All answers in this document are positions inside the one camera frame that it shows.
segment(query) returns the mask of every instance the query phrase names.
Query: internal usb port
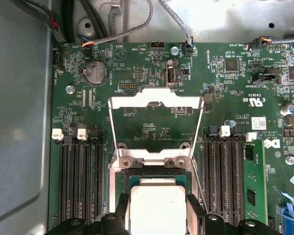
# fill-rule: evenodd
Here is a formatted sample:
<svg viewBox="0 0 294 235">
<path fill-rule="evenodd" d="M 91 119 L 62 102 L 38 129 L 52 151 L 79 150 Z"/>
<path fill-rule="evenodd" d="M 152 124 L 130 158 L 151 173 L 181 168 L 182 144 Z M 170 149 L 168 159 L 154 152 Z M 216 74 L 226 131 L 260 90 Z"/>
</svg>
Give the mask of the internal usb port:
<svg viewBox="0 0 294 235">
<path fill-rule="evenodd" d="M 175 81 L 175 75 L 174 75 L 174 68 L 172 66 L 167 67 L 167 73 L 166 73 L 167 83 L 174 83 Z"/>
</svg>

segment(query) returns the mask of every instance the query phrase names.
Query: cpu socket lever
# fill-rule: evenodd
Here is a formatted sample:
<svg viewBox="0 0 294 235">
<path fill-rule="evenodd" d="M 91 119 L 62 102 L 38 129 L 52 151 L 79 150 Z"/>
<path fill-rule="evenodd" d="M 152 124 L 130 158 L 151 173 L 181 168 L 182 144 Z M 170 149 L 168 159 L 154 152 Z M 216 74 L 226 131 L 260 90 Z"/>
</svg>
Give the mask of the cpu socket lever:
<svg viewBox="0 0 294 235">
<path fill-rule="evenodd" d="M 161 103 L 167 108 L 174 107 L 191 107 L 194 110 L 199 110 L 197 124 L 194 134 L 192 136 L 192 143 L 190 147 L 178 149 L 163 149 L 159 153 L 149 153 L 146 149 L 127 149 L 120 147 L 114 128 L 113 110 L 122 107 L 144 108 L 150 103 Z M 115 96 L 108 100 L 109 115 L 111 121 L 111 128 L 113 133 L 113 140 L 115 146 L 114 157 L 122 159 L 144 159 L 144 165 L 164 165 L 167 159 L 175 159 L 181 157 L 191 158 L 196 144 L 200 120 L 203 113 L 204 100 L 200 96 L 177 96 L 169 88 L 145 88 L 135 96 Z M 131 163 L 125 163 L 124 168 L 129 168 Z"/>
</svg>

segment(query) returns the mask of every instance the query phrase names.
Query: motherboard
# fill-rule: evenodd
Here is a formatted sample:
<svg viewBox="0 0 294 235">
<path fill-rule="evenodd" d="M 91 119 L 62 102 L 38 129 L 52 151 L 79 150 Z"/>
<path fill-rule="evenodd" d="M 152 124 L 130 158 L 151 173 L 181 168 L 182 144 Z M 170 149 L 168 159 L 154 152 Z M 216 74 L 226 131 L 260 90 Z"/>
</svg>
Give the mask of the motherboard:
<svg viewBox="0 0 294 235">
<path fill-rule="evenodd" d="M 294 45 L 61 44 L 53 66 L 49 229 L 72 217 L 93 223 L 142 178 L 174 178 L 197 195 L 182 167 L 124 162 L 111 181 L 114 136 L 117 147 L 152 153 L 192 144 L 191 106 L 121 106 L 111 125 L 112 97 L 167 88 L 204 101 L 193 156 L 208 211 L 294 235 Z"/>
</svg>

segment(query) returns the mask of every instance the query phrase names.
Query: white dimm latch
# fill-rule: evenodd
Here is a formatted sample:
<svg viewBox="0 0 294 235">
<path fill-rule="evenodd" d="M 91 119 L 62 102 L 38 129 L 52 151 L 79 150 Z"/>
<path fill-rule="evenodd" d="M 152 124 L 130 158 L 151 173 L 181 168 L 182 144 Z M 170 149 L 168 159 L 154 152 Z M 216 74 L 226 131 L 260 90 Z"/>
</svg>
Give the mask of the white dimm latch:
<svg viewBox="0 0 294 235">
<path fill-rule="evenodd" d="M 87 130 L 85 128 L 78 128 L 77 138 L 81 141 L 86 141 L 88 138 Z"/>
<path fill-rule="evenodd" d="M 230 126 L 221 126 L 219 131 L 220 137 L 228 137 L 231 135 Z"/>
<path fill-rule="evenodd" d="M 257 139 L 257 132 L 247 132 L 245 137 L 246 142 L 252 142 L 253 140 Z"/>
<path fill-rule="evenodd" d="M 57 140 L 57 141 L 62 141 L 64 138 L 64 135 L 62 133 L 62 129 L 53 128 L 51 138 L 53 138 L 54 140 Z"/>
</svg>

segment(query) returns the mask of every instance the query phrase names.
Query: ram slot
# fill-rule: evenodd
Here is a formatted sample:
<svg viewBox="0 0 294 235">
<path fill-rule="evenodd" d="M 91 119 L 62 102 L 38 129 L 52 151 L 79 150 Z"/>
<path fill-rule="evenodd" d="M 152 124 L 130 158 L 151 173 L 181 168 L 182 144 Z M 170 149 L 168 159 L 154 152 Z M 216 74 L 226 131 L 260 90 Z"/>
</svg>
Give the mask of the ram slot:
<svg viewBox="0 0 294 235">
<path fill-rule="evenodd" d="M 228 140 L 221 141 L 221 215 L 230 223 L 233 223 L 232 212 L 232 156 L 231 142 Z"/>
<path fill-rule="evenodd" d="M 58 224 L 63 221 L 62 204 L 63 204 L 63 160 L 64 146 L 60 146 L 60 168 L 59 168 L 59 202 L 58 202 Z"/>
<path fill-rule="evenodd" d="M 209 204 L 212 213 L 220 212 L 220 172 L 219 172 L 220 146 L 216 141 L 209 142 Z"/>
<path fill-rule="evenodd" d="M 86 222 L 88 225 L 95 221 L 95 164 L 94 146 L 86 146 Z"/>
<path fill-rule="evenodd" d="M 75 146 L 74 218 L 85 218 L 86 146 Z"/>
<path fill-rule="evenodd" d="M 237 139 L 232 145 L 234 226 L 238 226 L 240 220 L 244 219 L 243 159 L 243 143 Z"/>
<path fill-rule="evenodd" d="M 96 216 L 103 213 L 103 146 L 95 145 L 95 165 L 96 165 Z"/>
<path fill-rule="evenodd" d="M 210 177 L 209 177 L 209 144 L 207 141 L 204 140 L 203 143 L 203 152 L 202 152 L 202 164 L 203 164 L 203 173 L 202 173 L 202 179 L 203 179 L 203 191 L 206 199 L 206 204 L 211 211 L 211 204 L 210 204 L 210 199 L 209 195 L 211 194 L 210 192 Z"/>
<path fill-rule="evenodd" d="M 74 212 L 74 145 L 64 145 L 62 154 L 62 172 L 60 197 L 61 197 L 61 221 L 73 217 Z"/>
</svg>

